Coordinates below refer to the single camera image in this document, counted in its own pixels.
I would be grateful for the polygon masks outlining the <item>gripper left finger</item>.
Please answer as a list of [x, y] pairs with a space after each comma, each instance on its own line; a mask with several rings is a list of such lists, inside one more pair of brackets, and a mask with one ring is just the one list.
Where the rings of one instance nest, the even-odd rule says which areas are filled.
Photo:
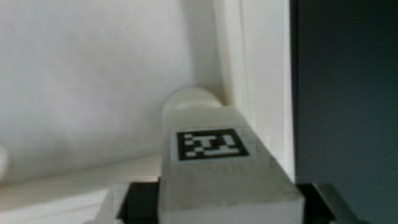
[[159, 183], [118, 184], [103, 202], [103, 224], [159, 224]]

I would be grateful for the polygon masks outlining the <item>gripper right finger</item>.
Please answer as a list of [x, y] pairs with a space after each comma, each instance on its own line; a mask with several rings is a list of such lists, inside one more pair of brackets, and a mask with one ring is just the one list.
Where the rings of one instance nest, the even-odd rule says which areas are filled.
[[306, 198], [302, 224], [368, 224], [331, 184], [301, 183], [297, 187]]

